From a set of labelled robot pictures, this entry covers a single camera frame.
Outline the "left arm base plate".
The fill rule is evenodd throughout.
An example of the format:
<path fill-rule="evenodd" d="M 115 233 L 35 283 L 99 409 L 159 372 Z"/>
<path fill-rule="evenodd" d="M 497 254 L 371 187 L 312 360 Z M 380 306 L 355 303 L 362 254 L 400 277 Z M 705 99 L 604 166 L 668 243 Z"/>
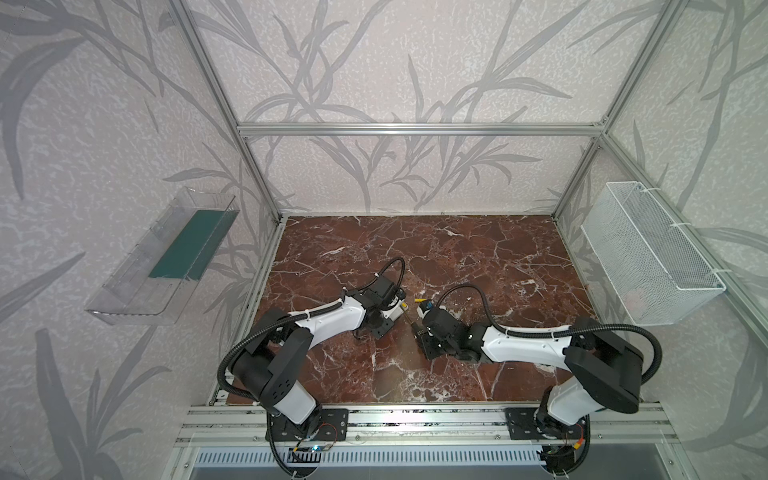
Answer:
<path fill-rule="evenodd" d="M 349 414 L 350 411 L 344 408 L 320 407 L 300 424 L 292 423 L 285 415 L 267 414 L 267 419 L 272 432 L 271 438 L 277 442 L 338 442 L 346 439 Z"/>

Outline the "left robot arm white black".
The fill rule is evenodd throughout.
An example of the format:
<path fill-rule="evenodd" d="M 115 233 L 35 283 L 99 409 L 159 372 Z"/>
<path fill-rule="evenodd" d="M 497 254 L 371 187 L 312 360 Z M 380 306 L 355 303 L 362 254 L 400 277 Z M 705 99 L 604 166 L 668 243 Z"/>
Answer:
<path fill-rule="evenodd" d="M 315 432 L 322 407 L 299 381 L 309 351 L 347 332 L 369 331 L 376 338 L 388 333 L 406 310 L 405 272 L 405 260 L 395 257 L 370 282 L 344 288 L 328 304 L 294 312 L 269 309 L 220 361 L 219 388 L 306 435 Z"/>

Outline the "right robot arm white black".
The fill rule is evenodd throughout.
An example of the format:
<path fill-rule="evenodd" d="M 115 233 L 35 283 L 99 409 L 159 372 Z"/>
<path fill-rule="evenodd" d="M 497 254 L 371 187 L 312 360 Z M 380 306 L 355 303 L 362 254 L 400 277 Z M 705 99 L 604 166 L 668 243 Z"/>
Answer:
<path fill-rule="evenodd" d="M 479 294 L 484 322 L 466 324 L 443 307 L 448 294 L 461 289 Z M 503 326 L 491 313 L 486 294 L 472 283 L 451 287 L 435 301 L 419 301 L 417 312 L 421 323 L 414 336 L 429 360 L 451 356 L 471 363 L 529 363 L 570 373 L 565 383 L 545 391 L 536 410 L 535 425 L 548 435 L 600 410 L 636 413 L 641 386 L 663 360 L 656 336 L 635 325 L 579 317 L 552 328 Z"/>

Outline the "black yellow screwdriver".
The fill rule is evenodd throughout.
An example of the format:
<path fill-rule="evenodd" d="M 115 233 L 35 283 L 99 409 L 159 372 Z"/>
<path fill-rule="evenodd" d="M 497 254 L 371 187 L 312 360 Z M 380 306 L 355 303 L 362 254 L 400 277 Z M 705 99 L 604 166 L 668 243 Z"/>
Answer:
<path fill-rule="evenodd" d="M 423 325 L 420 318 L 413 313 L 405 313 L 404 321 L 410 327 L 411 331 L 416 334 L 423 330 Z"/>

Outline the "white remote control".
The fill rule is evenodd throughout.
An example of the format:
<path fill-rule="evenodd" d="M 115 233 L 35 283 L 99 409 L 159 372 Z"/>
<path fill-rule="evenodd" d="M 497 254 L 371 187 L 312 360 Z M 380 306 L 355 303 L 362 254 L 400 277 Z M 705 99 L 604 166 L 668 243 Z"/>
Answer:
<path fill-rule="evenodd" d="M 392 320 L 396 321 L 398 318 L 400 318 L 403 314 L 407 313 L 409 310 L 408 305 L 405 302 L 398 302 L 394 307 L 389 309 L 386 314 L 387 317 Z"/>

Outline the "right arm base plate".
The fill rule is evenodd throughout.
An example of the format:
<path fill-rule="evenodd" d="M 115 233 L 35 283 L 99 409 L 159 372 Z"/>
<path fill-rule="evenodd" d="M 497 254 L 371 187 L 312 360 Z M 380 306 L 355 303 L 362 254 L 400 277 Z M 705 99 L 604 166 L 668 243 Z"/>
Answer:
<path fill-rule="evenodd" d="M 561 442 L 566 445 L 582 443 L 587 436 L 587 417 L 574 425 L 562 424 L 548 416 L 540 418 L 537 407 L 509 407 L 503 416 L 511 440 Z"/>

